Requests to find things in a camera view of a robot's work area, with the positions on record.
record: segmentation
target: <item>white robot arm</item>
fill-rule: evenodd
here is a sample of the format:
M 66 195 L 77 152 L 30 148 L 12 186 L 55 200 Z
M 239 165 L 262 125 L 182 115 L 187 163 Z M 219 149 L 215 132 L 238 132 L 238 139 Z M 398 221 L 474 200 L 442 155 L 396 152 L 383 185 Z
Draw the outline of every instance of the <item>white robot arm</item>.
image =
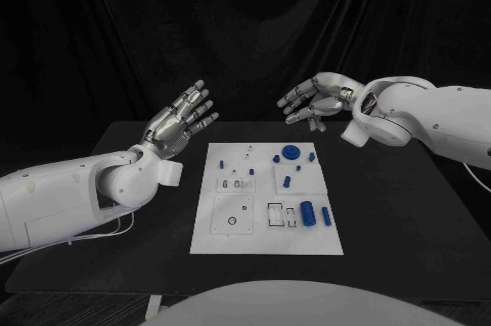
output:
M 136 211 L 159 184 L 177 186 L 182 164 L 169 161 L 218 118 L 199 81 L 150 120 L 140 144 L 127 151 L 39 165 L 0 178 L 0 251 L 43 246 Z M 115 203 L 101 208 L 97 190 Z
M 307 98 L 310 106 L 293 112 Z M 344 75 L 321 72 L 278 101 L 287 123 L 310 120 L 324 130 L 321 116 L 353 113 L 341 135 L 362 147 L 372 137 L 389 146 L 419 139 L 435 154 L 491 170 L 491 90 L 462 86 L 437 88 L 418 77 L 386 77 L 367 85 Z

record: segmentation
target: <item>table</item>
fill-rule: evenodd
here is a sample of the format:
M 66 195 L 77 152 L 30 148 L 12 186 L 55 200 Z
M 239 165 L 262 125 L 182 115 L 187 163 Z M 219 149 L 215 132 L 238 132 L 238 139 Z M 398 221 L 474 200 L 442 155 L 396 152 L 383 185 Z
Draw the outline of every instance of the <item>table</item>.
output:
M 195 295 L 298 280 L 401 299 L 491 300 L 491 243 L 419 142 L 356 148 L 340 137 L 346 125 L 313 133 L 307 123 L 215 122 L 173 159 L 185 164 L 180 186 L 160 187 L 134 228 L 28 255 L 6 290 Z M 114 123 L 94 155 L 128 149 L 144 126 Z M 190 255 L 208 143 L 291 141 L 316 143 L 344 255 Z

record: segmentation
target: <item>circle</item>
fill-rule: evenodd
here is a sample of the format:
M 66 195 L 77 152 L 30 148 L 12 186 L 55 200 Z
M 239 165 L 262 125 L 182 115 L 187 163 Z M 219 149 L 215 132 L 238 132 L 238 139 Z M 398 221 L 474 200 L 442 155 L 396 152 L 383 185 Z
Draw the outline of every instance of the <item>circle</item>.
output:
M 300 148 L 294 145 L 287 145 L 281 153 L 293 161 L 300 157 Z

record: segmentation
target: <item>white round object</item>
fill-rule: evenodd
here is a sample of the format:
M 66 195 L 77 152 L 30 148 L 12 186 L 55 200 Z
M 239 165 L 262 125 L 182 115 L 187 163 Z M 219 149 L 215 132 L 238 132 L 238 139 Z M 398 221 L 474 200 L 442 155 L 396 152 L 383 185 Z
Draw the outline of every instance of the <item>white round object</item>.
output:
M 221 287 L 173 305 L 143 325 L 462 326 L 388 296 L 307 281 L 254 281 Z

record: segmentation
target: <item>black background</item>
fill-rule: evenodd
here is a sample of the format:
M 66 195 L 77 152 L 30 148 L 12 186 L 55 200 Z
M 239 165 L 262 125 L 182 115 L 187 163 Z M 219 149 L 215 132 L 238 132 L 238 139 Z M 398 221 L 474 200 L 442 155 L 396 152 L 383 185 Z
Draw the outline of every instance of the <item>black background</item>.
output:
M 2 175 L 88 156 L 198 79 L 222 121 L 282 120 L 320 71 L 490 88 L 490 14 L 488 0 L 2 0 Z M 490 236 L 490 194 L 434 160 Z

